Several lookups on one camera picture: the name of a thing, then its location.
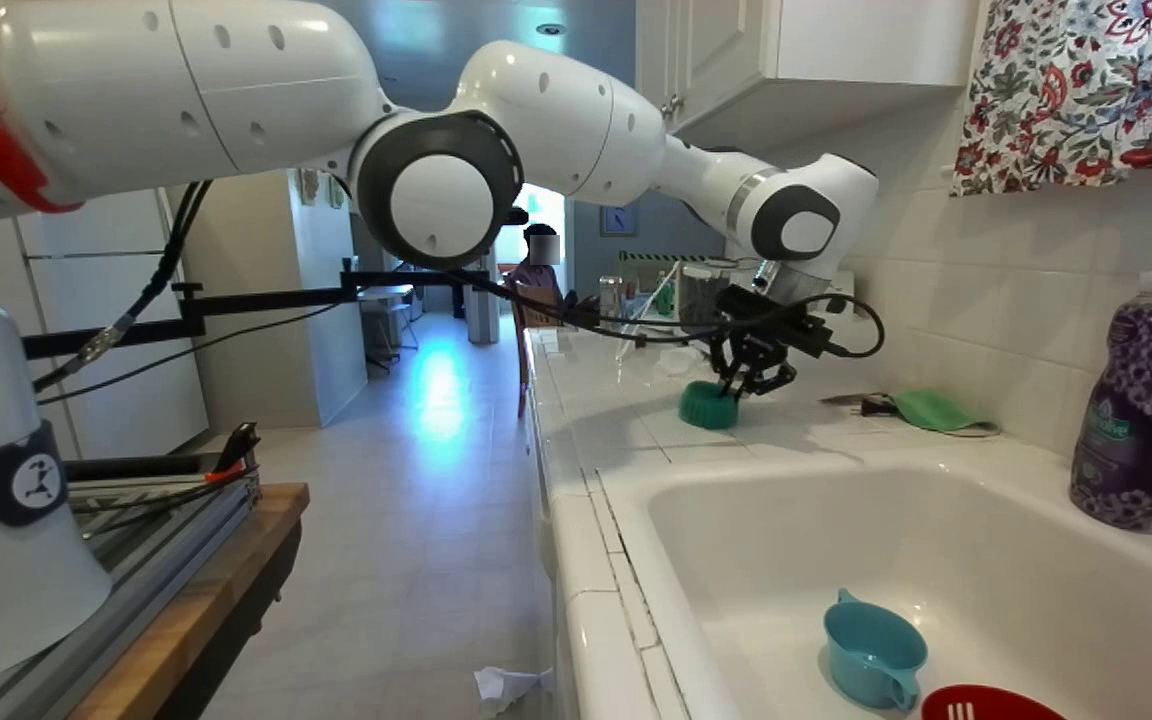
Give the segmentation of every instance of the red plate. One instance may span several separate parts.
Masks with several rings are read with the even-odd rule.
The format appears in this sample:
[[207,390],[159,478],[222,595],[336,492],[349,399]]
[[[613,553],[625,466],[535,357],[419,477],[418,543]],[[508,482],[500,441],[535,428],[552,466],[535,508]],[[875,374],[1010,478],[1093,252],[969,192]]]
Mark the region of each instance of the red plate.
[[1063,715],[1005,686],[949,685],[926,699],[926,720],[1063,720]]

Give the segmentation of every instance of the green object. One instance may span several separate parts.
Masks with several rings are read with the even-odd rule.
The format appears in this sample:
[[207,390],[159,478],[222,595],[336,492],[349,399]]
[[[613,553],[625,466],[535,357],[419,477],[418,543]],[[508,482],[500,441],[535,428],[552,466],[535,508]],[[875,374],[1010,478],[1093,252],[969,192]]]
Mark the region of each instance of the green object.
[[919,390],[898,390],[892,397],[898,411],[926,430],[965,430],[978,428],[978,414],[969,414],[955,399],[919,389]]
[[663,277],[663,283],[656,286],[656,296],[648,304],[656,317],[674,317],[675,313],[674,307],[674,283],[675,283],[675,270]]
[[732,428],[742,414],[737,397],[727,397],[722,384],[688,384],[679,399],[679,414],[697,428]]

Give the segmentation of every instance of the hallway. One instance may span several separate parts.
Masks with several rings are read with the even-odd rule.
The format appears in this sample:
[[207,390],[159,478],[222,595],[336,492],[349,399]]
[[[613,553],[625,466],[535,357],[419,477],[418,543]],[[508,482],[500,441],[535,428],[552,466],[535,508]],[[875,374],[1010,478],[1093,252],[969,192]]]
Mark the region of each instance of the hallway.
[[479,720],[478,668],[552,665],[513,326],[472,347],[462,321],[426,317],[344,419],[259,437],[259,477],[305,478],[312,505],[207,720]]

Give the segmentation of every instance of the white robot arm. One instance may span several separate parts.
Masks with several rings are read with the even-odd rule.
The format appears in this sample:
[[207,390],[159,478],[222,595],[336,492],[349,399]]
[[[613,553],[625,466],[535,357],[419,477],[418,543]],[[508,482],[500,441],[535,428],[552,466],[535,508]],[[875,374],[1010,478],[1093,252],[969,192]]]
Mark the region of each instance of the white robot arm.
[[[339,158],[377,240],[451,266],[488,252],[519,182],[585,203],[670,192],[737,254],[834,263],[875,181],[686,149],[627,83],[488,44],[444,113],[396,108],[361,37],[289,0],[49,0],[0,11],[0,214]],[[16,326],[0,317],[0,668],[108,590],[76,539]]]

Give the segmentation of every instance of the green sponge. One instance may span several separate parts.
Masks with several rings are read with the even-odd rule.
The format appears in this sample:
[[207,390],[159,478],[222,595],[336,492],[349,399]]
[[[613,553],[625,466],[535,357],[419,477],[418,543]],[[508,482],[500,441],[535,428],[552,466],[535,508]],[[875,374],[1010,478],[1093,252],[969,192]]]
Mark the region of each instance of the green sponge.
[[737,397],[727,397],[722,384],[688,384],[679,399],[679,414],[697,428],[732,428],[742,414]]
[[969,414],[959,405],[953,405],[945,390],[919,389],[919,390],[898,390],[898,411],[926,430],[965,430],[978,428],[978,414]]

